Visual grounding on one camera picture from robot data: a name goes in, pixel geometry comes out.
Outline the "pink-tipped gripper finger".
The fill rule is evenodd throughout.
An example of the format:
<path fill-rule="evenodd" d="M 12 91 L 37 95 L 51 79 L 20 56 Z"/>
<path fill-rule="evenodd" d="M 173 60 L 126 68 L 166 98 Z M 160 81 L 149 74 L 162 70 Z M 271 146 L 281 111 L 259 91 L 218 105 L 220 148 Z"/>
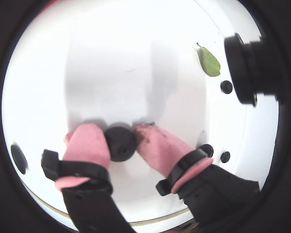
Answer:
<path fill-rule="evenodd" d="M 242 179 L 213 164 L 202 148 L 151 123 L 133 129 L 137 152 L 164 179 L 156 184 L 161 196 L 177 194 L 198 223 L 226 217 L 251 201 L 259 183 Z"/>
<path fill-rule="evenodd" d="M 102 129 L 81 124 L 65 136 L 62 160 L 44 150 L 41 167 L 62 193 L 68 214 L 80 233 L 132 233 L 112 199 L 110 152 Z"/>

